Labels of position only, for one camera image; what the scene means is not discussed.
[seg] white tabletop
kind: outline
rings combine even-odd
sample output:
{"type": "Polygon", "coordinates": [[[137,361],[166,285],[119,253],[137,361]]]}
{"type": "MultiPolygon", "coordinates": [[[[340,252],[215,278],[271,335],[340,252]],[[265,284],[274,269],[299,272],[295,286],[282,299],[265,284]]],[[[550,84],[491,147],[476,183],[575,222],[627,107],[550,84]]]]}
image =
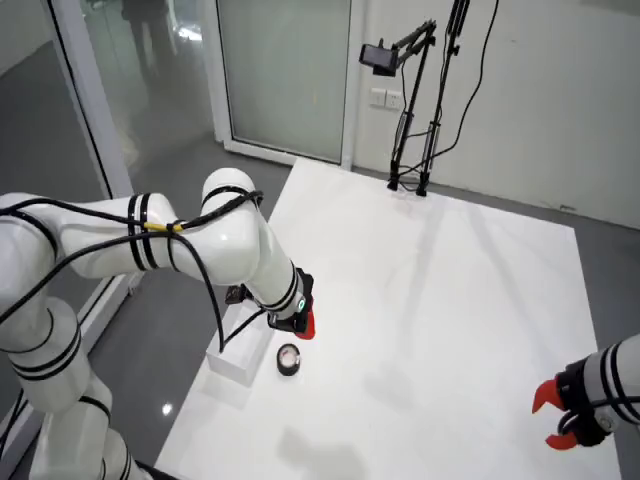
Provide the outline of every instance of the white tabletop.
{"type": "Polygon", "coordinates": [[[248,389],[204,362],[157,466],[209,479],[620,478],[544,442],[536,387],[596,350],[573,229],[299,160],[270,221],[315,277],[316,338],[277,332],[248,389]],[[296,343],[282,377],[277,349],[296,343]]]}

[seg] light switch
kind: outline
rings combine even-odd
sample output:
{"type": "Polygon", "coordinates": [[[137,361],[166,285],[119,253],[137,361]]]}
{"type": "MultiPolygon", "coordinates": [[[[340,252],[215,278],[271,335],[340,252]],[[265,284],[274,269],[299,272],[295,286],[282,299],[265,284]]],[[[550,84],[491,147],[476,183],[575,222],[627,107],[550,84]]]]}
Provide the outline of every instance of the light switch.
{"type": "Polygon", "coordinates": [[[372,88],[369,92],[369,105],[384,107],[387,91],[384,88],[372,88]]]}
{"type": "Polygon", "coordinates": [[[392,110],[402,110],[404,106],[404,100],[401,92],[395,90],[387,90],[387,98],[385,100],[385,106],[392,110]]]}

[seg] door frame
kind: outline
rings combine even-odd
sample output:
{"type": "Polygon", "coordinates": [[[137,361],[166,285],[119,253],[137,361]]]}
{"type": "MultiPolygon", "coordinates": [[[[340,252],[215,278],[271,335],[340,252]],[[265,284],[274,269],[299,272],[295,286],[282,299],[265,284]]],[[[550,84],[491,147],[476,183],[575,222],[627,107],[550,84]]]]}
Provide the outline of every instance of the door frame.
{"type": "MultiPolygon", "coordinates": [[[[102,86],[80,0],[41,0],[51,31],[60,69],[87,143],[89,158],[105,198],[133,194],[107,97],[102,86]]],[[[90,351],[116,311],[139,283],[141,274],[105,278],[77,312],[84,348],[90,351]]],[[[11,476],[37,435],[44,415],[26,402],[7,438],[0,462],[0,479],[11,476]]],[[[0,422],[0,432],[9,423],[13,405],[0,422]]]]}
{"type": "MultiPolygon", "coordinates": [[[[359,52],[364,40],[366,0],[350,0],[349,45],[347,53],[347,80],[345,87],[344,122],[340,166],[351,170],[355,150],[360,88],[359,52]]],[[[219,28],[217,0],[199,0],[199,17],[202,24],[202,41],[205,52],[205,68],[213,113],[216,140],[231,152],[242,153],[285,165],[293,165],[295,153],[283,152],[266,146],[245,143],[233,138],[231,112],[229,110],[227,81],[222,55],[222,32],[219,28]]]]}

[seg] black stand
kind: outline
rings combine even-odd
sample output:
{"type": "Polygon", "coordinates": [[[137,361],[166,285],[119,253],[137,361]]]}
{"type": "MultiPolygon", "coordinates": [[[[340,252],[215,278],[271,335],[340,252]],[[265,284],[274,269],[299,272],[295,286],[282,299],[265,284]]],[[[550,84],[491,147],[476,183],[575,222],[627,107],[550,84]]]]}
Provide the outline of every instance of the black stand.
{"type": "Polygon", "coordinates": [[[422,50],[422,57],[420,57],[420,66],[418,67],[418,74],[416,75],[416,81],[413,84],[413,92],[411,93],[411,100],[409,100],[409,109],[402,112],[402,116],[400,117],[400,124],[398,126],[398,131],[396,132],[396,138],[393,142],[393,154],[391,156],[391,171],[389,174],[389,183],[387,184],[387,188],[390,190],[398,190],[398,181],[400,180],[400,174],[398,172],[398,168],[400,167],[400,160],[402,159],[402,154],[404,153],[404,147],[407,143],[407,138],[409,137],[409,132],[411,131],[411,124],[413,123],[413,109],[416,105],[416,99],[418,98],[418,88],[420,87],[420,82],[422,81],[422,72],[424,71],[424,65],[427,61],[427,53],[429,52],[429,46],[435,45],[436,38],[433,36],[433,32],[435,31],[435,23],[433,23],[433,29],[428,31],[428,35],[416,43],[415,45],[407,48],[407,52],[400,59],[398,59],[398,64],[402,65],[407,58],[411,55],[417,55],[422,50]]]}
{"type": "Polygon", "coordinates": [[[433,120],[429,123],[429,131],[427,138],[425,139],[425,147],[422,154],[422,169],[420,171],[420,183],[416,189],[416,195],[421,197],[427,196],[427,186],[429,185],[429,178],[431,177],[431,170],[433,169],[433,161],[435,159],[435,149],[438,144],[438,136],[440,134],[440,117],[442,112],[442,98],[444,97],[444,87],[447,83],[447,76],[449,75],[449,65],[451,63],[451,57],[458,55],[460,51],[460,45],[456,45],[456,38],[460,37],[462,27],[464,26],[464,20],[467,16],[467,10],[469,10],[470,0],[455,0],[451,9],[451,15],[449,16],[449,23],[447,24],[447,36],[448,47],[446,52],[446,58],[444,65],[442,66],[442,75],[440,77],[440,89],[438,91],[438,101],[436,102],[436,111],[433,115],[433,120]]]}

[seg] white robotic arm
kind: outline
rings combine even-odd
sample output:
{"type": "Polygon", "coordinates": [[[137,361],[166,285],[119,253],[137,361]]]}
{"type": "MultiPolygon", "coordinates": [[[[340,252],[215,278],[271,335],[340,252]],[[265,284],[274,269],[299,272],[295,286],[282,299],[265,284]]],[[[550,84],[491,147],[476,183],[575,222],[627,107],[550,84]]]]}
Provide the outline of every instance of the white robotic arm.
{"type": "Polygon", "coordinates": [[[49,414],[31,478],[120,478],[125,470],[145,478],[108,429],[111,395],[91,372],[75,314],[46,297],[59,250],[87,278],[168,267],[203,280],[219,329],[211,284],[242,284],[273,328],[314,335],[313,278],[284,253],[248,201],[252,192],[243,172],[218,170],[204,184],[201,216],[190,222],[178,220],[160,194],[71,206],[25,194],[0,197],[0,349],[32,406],[49,414]]]}
{"type": "Polygon", "coordinates": [[[568,365],[538,387],[533,413],[550,403],[567,413],[547,444],[595,446],[621,423],[640,425],[640,335],[568,365]]]}

